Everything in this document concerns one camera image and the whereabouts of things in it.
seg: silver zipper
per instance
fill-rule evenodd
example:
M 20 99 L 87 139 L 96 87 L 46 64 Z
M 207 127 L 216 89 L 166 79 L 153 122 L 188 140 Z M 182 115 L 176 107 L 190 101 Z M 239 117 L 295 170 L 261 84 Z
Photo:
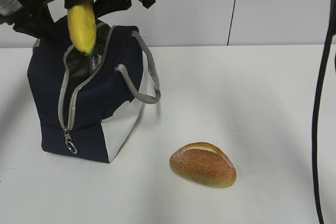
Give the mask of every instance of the silver zipper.
M 107 24 L 100 23 L 97 26 L 97 29 L 99 27 L 103 26 L 103 25 L 107 25 Z M 69 68 L 67 66 L 67 56 L 74 49 L 75 46 L 71 45 L 68 48 L 68 50 L 65 52 L 64 57 L 63 57 L 63 63 L 64 63 L 64 66 L 65 66 L 65 73 L 64 73 L 63 83 L 62 83 L 62 87 L 61 87 L 61 90 L 60 90 L 60 96 L 59 96 L 59 101 L 58 101 L 58 119 L 59 119 L 59 122 L 61 124 L 61 127 L 64 130 L 64 137 L 65 137 L 65 141 L 66 141 L 66 146 L 68 147 L 68 149 L 73 154 L 78 153 L 77 148 L 73 144 L 72 138 L 71 138 L 71 135 L 70 135 L 70 131 L 72 130 L 72 128 L 74 126 L 74 123 L 75 123 L 77 95 L 78 95 L 78 92 L 96 76 L 96 74 L 99 72 L 102 65 L 104 64 L 106 54 L 107 54 L 107 50 L 109 48 L 109 41 L 111 39 L 112 32 L 113 32 L 114 28 L 115 28 L 115 26 L 111 27 L 111 29 L 109 31 L 109 34 L 107 36 L 107 40 L 106 40 L 106 44 L 105 44 L 105 48 L 104 48 L 104 53 L 103 53 L 100 65 L 98 66 L 98 68 L 95 70 L 95 72 L 87 80 L 82 82 L 80 85 L 78 85 L 74 89 L 74 91 L 71 95 L 70 105 L 69 105 L 69 114 L 68 114 L 68 125 L 67 126 L 65 126 L 65 124 L 64 124 L 64 116 L 63 116 L 64 98 L 65 98 L 65 94 L 66 94 L 66 90 L 67 90 L 67 86 L 68 86 L 68 82 L 69 82 Z

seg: white wall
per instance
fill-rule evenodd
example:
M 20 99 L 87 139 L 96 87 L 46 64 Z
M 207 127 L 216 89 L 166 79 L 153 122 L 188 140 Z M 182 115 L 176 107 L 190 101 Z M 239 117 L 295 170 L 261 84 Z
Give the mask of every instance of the white wall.
M 110 25 L 137 25 L 150 46 L 225 45 L 233 0 L 138 1 L 126 12 L 102 18 Z M 63 1 L 49 5 L 54 19 L 66 14 Z M 319 44 L 324 40 L 329 0 L 237 0 L 232 45 Z M 34 39 L 0 27 L 0 47 L 27 47 Z

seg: yellow banana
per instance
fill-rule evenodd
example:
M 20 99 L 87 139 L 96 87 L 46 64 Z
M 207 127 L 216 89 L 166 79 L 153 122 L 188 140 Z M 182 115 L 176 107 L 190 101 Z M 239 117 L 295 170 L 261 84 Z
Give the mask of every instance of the yellow banana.
M 90 55 L 96 44 L 96 18 L 93 12 L 94 0 L 82 2 L 68 10 L 70 39 L 77 50 Z

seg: bag handle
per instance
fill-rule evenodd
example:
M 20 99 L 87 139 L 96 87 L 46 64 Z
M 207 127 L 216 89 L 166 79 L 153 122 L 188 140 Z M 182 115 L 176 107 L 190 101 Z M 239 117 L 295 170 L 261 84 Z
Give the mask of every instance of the bag handle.
M 126 66 L 124 66 L 123 64 L 119 64 L 115 70 L 121 73 L 124 81 L 126 82 L 127 87 L 129 88 L 129 90 L 131 91 L 132 95 L 134 95 L 135 98 L 137 98 L 139 101 L 146 103 L 146 104 L 156 104 L 159 102 L 161 98 L 161 91 L 160 91 L 159 76 L 158 76 L 158 73 L 156 72 L 153 55 L 137 31 L 133 31 L 131 36 L 134 37 L 138 41 L 142 51 L 146 54 L 147 62 L 148 62 L 148 72 L 154 81 L 155 97 L 148 95 L 148 94 L 142 94 L 135 88 L 128 74 Z

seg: navy blue bag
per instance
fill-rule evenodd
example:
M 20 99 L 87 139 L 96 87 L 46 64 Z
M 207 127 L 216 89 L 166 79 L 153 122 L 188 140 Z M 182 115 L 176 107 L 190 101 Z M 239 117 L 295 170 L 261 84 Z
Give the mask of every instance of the navy blue bag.
M 27 72 L 42 149 L 110 163 L 134 127 L 142 104 L 160 100 L 153 57 L 134 26 L 110 28 L 98 20 L 94 53 L 83 57 L 72 45 L 66 17 L 56 25 L 63 35 L 60 42 L 37 40 Z M 143 51 L 155 97 L 143 94 Z

